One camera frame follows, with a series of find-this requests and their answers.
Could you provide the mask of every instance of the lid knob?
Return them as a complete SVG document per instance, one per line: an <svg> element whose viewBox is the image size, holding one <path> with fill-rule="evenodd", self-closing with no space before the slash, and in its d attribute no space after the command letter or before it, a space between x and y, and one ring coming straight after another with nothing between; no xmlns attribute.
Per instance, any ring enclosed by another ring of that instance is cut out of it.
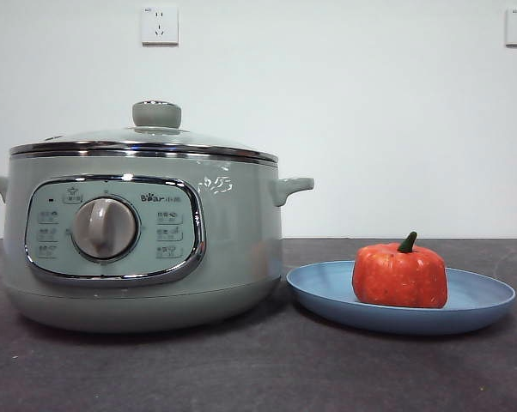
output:
<svg viewBox="0 0 517 412"><path fill-rule="evenodd" d="M132 105L132 120L136 126L170 127L178 129L182 110L161 100L139 101Z"/></svg>

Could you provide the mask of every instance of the button label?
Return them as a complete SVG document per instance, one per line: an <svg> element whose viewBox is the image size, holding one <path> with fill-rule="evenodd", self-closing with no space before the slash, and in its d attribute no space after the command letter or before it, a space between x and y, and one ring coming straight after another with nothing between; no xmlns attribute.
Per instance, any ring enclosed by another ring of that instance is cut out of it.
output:
<svg viewBox="0 0 517 412"><path fill-rule="evenodd" d="M56 259L56 250L54 245L40 245L37 256L42 259Z"/></svg>
<svg viewBox="0 0 517 412"><path fill-rule="evenodd" d="M155 257L158 259L174 259L182 256L182 248L176 245L158 246Z"/></svg>
<svg viewBox="0 0 517 412"><path fill-rule="evenodd" d="M37 221L45 225L58 224L58 212L56 210L41 210L37 215Z"/></svg>
<svg viewBox="0 0 517 412"><path fill-rule="evenodd" d="M177 212L162 211L157 212L158 225L179 225L182 223L182 214Z"/></svg>
<svg viewBox="0 0 517 412"><path fill-rule="evenodd" d="M40 227L37 232L37 241L39 242L58 242L55 227Z"/></svg>
<svg viewBox="0 0 517 412"><path fill-rule="evenodd" d="M168 227L166 229L157 229L157 241L159 242L168 242L174 241L178 242L182 240L182 230L179 226Z"/></svg>

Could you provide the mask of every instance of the control panel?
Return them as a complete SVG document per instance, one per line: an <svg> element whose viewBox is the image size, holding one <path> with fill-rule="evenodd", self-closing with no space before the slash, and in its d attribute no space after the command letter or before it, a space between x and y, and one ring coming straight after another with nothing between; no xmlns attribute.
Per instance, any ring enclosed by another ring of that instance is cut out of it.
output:
<svg viewBox="0 0 517 412"><path fill-rule="evenodd" d="M33 193L26 253L51 280L171 282L197 266L204 236L198 194L182 180L68 177Z"/></svg>

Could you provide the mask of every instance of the pot base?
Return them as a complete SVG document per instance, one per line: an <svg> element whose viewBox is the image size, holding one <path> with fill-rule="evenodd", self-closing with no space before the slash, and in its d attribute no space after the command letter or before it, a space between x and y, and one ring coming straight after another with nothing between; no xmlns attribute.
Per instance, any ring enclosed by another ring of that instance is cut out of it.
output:
<svg viewBox="0 0 517 412"><path fill-rule="evenodd" d="M197 294L149 298L73 299L7 288L26 317L67 330L98 333L150 332L207 324L257 305L280 278Z"/></svg>

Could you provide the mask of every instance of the blue plate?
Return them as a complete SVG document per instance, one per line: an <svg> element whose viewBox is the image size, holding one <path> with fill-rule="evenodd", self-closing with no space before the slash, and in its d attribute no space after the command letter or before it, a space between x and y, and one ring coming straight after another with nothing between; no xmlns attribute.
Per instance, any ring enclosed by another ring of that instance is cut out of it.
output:
<svg viewBox="0 0 517 412"><path fill-rule="evenodd" d="M442 309L361 303L352 289L353 261L309 264L291 270L287 282L297 300L318 315L356 328L406 335L449 335L493 324L516 296L506 283L464 270L446 269Z"/></svg>

